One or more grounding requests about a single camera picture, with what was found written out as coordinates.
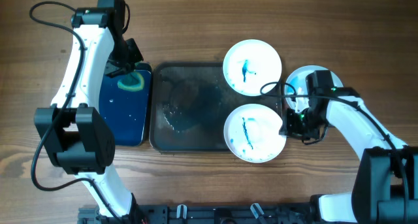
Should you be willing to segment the green yellow sponge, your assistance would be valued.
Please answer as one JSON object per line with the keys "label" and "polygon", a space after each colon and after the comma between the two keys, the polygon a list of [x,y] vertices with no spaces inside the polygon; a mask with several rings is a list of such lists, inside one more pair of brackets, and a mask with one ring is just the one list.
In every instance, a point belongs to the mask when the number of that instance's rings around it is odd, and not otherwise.
{"label": "green yellow sponge", "polygon": [[144,89],[144,77],[139,72],[131,72],[118,80],[118,87],[125,91],[141,91]]}

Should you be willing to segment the white plate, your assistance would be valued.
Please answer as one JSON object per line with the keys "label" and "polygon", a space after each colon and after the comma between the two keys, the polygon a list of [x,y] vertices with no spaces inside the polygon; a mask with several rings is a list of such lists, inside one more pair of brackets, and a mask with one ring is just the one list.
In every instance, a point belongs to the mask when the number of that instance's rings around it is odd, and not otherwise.
{"label": "white plate", "polygon": [[[306,77],[313,73],[314,71],[327,71],[328,69],[319,65],[306,65],[300,67],[293,71],[285,81],[286,85],[284,87],[283,93],[285,95],[292,95],[296,93],[297,95],[307,95],[308,86],[306,83]],[[297,114],[301,114],[305,109],[308,109],[309,98],[307,97],[297,97],[295,100],[292,98],[286,98],[286,103],[288,108],[286,112],[293,110]]]}
{"label": "white plate", "polygon": [[239,159],[265,163],[285,147],[286,137],[280,134],[282,126],[282,118],[271,108],[245,104],[229,114],[223,136],[228,149]]}
{"label": "white plate", "polygon": [[248,39],[236,43],[223,60],[223,75],[237,93],[255,97],[265,84],[278,82],[282,63],[277,51],[262,40]]}

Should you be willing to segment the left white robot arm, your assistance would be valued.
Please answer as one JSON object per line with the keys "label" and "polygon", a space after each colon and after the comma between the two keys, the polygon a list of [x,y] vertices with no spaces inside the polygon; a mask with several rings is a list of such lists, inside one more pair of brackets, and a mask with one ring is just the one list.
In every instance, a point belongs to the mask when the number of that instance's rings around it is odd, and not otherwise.
{"label": "left white robot arm", "polygon": [[72,51],[63,81],[51,105],[34,115],[38,150],[87,187],[101,223],[147,222],[114,167],[114,135],[99,113],[103,78],[129,74],[143,59],[135,41],[123,37],[129,20],[124,0],[98,0],[96,7],[74,9],[68,28]]}

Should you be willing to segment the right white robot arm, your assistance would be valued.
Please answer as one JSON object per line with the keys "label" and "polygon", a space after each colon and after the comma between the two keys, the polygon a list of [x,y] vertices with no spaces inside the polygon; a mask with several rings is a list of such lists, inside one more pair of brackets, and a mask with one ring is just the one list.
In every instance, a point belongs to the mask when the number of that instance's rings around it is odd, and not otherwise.
{"label": "right white robot arm", "polygon": [[417,222],[417,148],[384,128],[353,88],[328,69],[298,69],[281,97],[289,105],[281,134],[310,145],[333,126],[360,160],[352,191],[312,197],[317,222]]}

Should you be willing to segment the black tray with blue water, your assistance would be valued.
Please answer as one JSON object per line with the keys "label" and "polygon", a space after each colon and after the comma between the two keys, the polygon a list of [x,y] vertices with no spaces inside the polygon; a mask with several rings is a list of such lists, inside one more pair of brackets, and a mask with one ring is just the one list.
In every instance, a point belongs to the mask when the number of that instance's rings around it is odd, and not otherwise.
{"label": "black tray with blue water", "polygon": [[148,63],[140,62],[133,72],[144,77],[141,91],[125,91],[118,87],[118,80],[126,75],[104,76],[101,85],[99,112],[119,146],[138,146],[148,138],[152,68]]}

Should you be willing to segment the large black tray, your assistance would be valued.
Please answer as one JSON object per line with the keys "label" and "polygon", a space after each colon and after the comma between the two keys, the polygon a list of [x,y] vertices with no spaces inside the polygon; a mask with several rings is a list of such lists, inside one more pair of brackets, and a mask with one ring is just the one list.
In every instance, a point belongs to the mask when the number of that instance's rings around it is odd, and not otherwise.
{"label": "large black tray", "polygon": [[233,90],[218,62],[164,62],[153,72],[149,141],[161,153],[226,152],[223,128],[229,114],[261,104],[281,114],[272,97]]}

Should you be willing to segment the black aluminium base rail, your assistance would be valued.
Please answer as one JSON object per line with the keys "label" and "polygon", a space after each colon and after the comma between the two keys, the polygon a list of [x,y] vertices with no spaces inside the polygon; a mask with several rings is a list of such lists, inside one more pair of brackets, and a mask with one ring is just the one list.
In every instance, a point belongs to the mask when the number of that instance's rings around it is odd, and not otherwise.
{"label": "black aluminium base rail", "polygon": [[139,215],[131,221],[127,216],[124,223],[155,224],[218,224],[218,223],[323,223],[309,202],[262,205],[253,203],[241,206],[177,206],[141,205]]}

